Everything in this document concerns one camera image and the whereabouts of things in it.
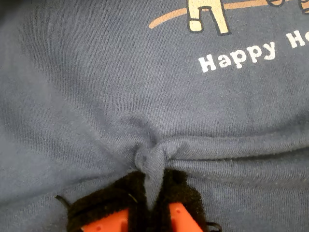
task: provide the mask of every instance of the gray-blue fabric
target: gray-blue fabric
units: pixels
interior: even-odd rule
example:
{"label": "gray-blue fabric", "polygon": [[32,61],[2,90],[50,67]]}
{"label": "gray-blue fabric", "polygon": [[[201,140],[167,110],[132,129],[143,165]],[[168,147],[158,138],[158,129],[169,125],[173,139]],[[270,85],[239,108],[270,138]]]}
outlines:
{"label": "gray-blue fabric", "polygon": [[0,231],[64,232],[55,195],[72,203],[134,170],[151,208],[165,168],[188,173],[224,232],[309,231],[309,15],[290,0],[226,9],[230,35],[207,11],[201,33],[184,14],[150,28],[181,8],[24,1],[1,18]]}

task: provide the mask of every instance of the black fuzzy material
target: black fuzzy material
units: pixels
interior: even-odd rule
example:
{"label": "black fuzzy material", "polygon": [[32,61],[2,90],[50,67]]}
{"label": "black fuzzy material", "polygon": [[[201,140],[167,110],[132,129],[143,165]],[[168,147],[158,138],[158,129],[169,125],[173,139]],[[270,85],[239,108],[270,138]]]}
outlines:
{"label": "black fuzzy material", "polygon": [[202,199],[197,190],[187,185],[186,173],[166,170],[162,189],[151,213],[150,232],[173,232],[169,204],[182,203],[203,232],[208,232]]}
{"label": "black fuzzy material", "polygon": [[76,201],[68,209],[67,231],[82,232],[82,226],[128,208],[128,232],[173,232],[170,203],[182,203],[203,232],[209,232],[208,225],[220,228],[216,223],[206,222],[201,196],[187,185],[186,173],[165,170],[162,188],[151,212],[147,209],[144,179],[143,173],[133,172]]}
{"label": "black fuzzy material", "polygon": [[73,203],[68,209],[67,231],[82,232],[82,226],[126,208],[129,208],[128,232],[146,231],[149,212],[144,177],[141,172],[130,173]]}

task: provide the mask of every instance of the printed graphic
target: printed graphic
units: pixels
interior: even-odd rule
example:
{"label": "printed graphic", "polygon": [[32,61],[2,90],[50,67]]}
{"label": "printed graphic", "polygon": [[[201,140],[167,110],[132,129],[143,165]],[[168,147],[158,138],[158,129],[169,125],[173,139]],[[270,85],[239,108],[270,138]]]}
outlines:
{"label": "printed graphic", "polygon": [[229,33],[225,11],[221,0],[188,0],[187,11],[189,12],[189,29],[191,32],[202,32],[203,24],[201,21],[201,11],[210,11],[213,21],[220,35]]}
{"label": "printed graphic", "polygon": [[[230,34],[230,29],[228,27],[227,19],[225,16],[225,10],[267,5],[272,7],[281,7],[286,1],[295,0],[247,0],[226,4],[223,4],[222,0],[187,0],[186,8],[181,8],[169,12],[155,19],[149,24],[149,28],[153,29],[170,19],[188,14],[187,26],[189,31],[192,33],[199,33],[204,29],[203,22],[201,20],[201,13],[203,11],[209,11],[218,31],[218,35],[222,36]],[[309,0],[298,0],[298,5],[304,15],[309,15]]]}

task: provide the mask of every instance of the cartoon dog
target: cartoon dog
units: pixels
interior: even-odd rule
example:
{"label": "cartoon dog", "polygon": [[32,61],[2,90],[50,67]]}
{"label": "cartoon dog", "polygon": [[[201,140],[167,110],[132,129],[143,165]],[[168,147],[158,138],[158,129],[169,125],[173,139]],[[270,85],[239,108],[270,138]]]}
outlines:
{"label": "cartoon dog", "polygon": [[[270,6],[281,7],[285,0],[266,0]],[[298,0],[299,7],[303,14],[309,14],[309,0]],[[201,21],[202,9],[208,9],[215,22],[219,35],[230,34],[225,17],[225,10],[222,0],[188,0],[188,28],[191,32],[202,32],[203,24]]]}

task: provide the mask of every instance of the orange object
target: orange object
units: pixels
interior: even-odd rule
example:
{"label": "orange object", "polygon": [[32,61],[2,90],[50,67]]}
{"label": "orange object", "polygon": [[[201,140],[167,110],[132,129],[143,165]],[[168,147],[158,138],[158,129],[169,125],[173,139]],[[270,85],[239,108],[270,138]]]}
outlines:
{"label": "orange object", "polygon": [[81,227],[84,232],[128,232],[129,209],[113,213],[108,217]]}
{"label": "orange object", "polygon": [[181,203],[169,204],[173,232],[203,232]]}

